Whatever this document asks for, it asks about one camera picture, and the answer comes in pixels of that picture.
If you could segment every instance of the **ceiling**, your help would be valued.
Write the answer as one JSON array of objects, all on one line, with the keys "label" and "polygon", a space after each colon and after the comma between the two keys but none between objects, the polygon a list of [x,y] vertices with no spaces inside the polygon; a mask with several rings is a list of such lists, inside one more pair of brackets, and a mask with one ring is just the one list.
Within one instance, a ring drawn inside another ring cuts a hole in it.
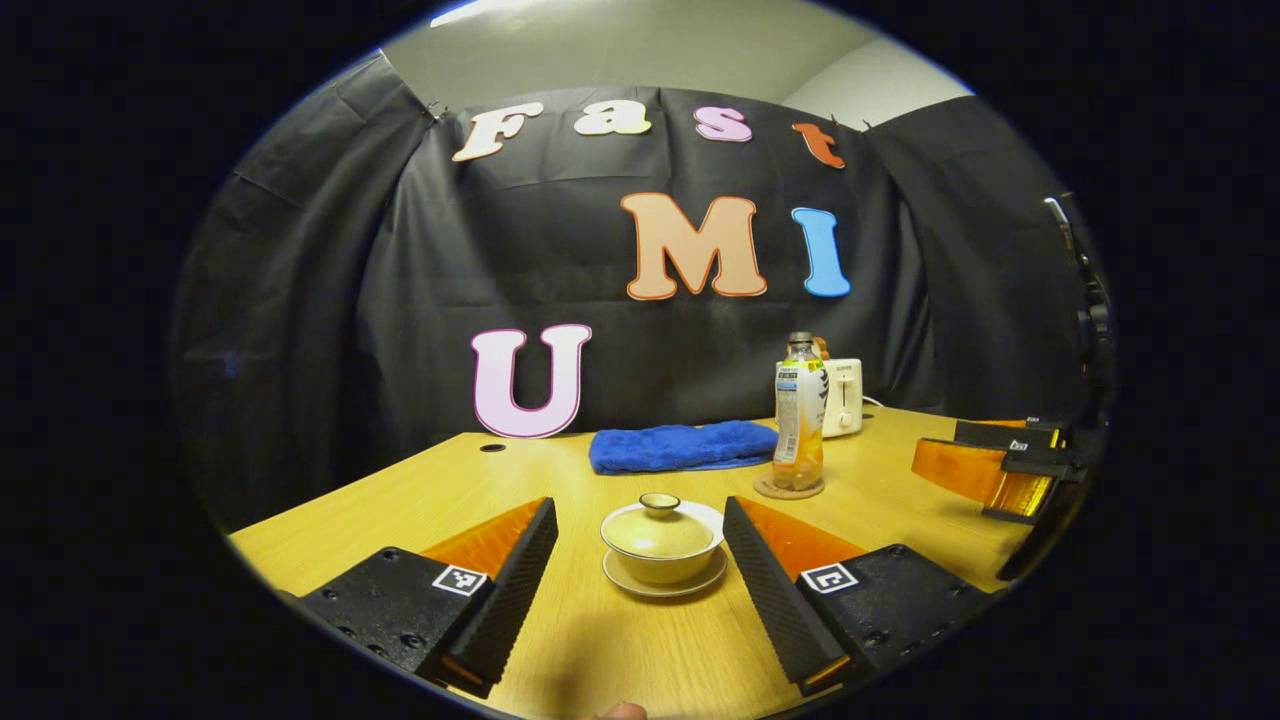
[{"label": "ceiling", "polygon": [[648,85],[783,102],[879,33],[804,0],[529,0],[383,46],[425,102]]}]

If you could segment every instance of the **wooden table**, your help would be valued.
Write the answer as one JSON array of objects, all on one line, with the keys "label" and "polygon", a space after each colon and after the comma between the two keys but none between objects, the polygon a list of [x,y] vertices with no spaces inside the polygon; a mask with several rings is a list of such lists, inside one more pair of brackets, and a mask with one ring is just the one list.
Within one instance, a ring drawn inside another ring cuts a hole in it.
[{"label": "wooden table", "polygon": [[[910,470],[916,439],[951,438],[955,420],[865,413],[873,416],[860,433],[826,442],[827,489],[813,498],[756,493],[751,483],[768,464],[602,477],[588,461],[590,434],[467,433],[244,528],[232,542],[268,583],[301,596],[380,547],[416,552],[549,496],[559,539],[506,674],[483,702],[524,717],[576,720],[618,700],[644,705],[650,717],[758,717],[804,700],[783,676],[737,566],[730,562],[721,582],[691,596],[636,597],[602,571],[600,521],[650,491],[721,511],[739,495],[868,550],[905,543],[984,591],[1004,587],[996,571],[1028,528],[984,518],[977,502]],[[493,442],[507,450],[479,450]]]}]

